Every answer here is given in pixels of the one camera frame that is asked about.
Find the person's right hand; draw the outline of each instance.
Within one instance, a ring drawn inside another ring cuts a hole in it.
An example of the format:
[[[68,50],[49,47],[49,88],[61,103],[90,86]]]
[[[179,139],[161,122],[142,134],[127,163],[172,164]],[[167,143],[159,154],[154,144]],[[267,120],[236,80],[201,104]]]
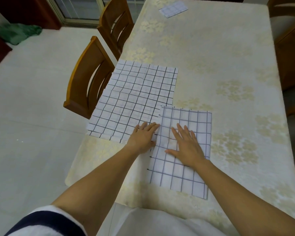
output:
[[[195,168],[196,164],[205,160],[203,151],[197,141],[193,131],[188,130],[187,126],[184,129],[177,123],[178,131],[171,128],[179,146],[179,151],[166,149],[165,152],[178,158],[184,165]]]

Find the forearm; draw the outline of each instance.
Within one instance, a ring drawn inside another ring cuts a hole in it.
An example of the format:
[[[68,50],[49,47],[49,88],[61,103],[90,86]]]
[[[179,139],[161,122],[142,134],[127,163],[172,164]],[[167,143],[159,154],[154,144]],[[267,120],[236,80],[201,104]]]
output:
[[[137,156],[124,147],[69,187],[52,204],[78,220],[89,236],[96,235]]]
[[[241,235],[295,235],[295,219],[260,199],[210,161],[195,170]]]

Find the white tile floor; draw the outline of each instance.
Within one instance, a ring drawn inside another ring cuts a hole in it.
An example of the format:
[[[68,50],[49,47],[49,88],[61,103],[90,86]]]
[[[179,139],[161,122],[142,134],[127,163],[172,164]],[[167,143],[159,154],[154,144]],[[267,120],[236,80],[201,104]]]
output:
[[[43,30],[0,64],[0,235],[36,207],[50,204],[86,131],[87,120],[63,108],[76,61],[95,29]],[[111,235],[129,208],[114,204],[98,235]]]

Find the person's left arm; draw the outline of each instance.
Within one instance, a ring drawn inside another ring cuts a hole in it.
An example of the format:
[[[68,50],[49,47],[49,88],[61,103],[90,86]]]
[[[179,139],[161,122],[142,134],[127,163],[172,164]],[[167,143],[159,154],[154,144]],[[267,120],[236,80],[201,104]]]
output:
[[[52,205],[66,211],[95,236],[110,211],[121,185],[135,159],[155,142],[153,133],[159,124],[137,125],[128,143],[114,156],[74,183]]]

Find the navy blue stripe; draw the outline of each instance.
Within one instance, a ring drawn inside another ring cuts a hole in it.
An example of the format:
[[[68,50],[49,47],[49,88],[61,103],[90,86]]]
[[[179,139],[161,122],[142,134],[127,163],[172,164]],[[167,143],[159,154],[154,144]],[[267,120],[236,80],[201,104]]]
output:
[[[22,218],[4,236],[27,226],[42,225],[49,227],[63,236],[86,236],[83,230],[62,214],[52,211],[36,211]]]

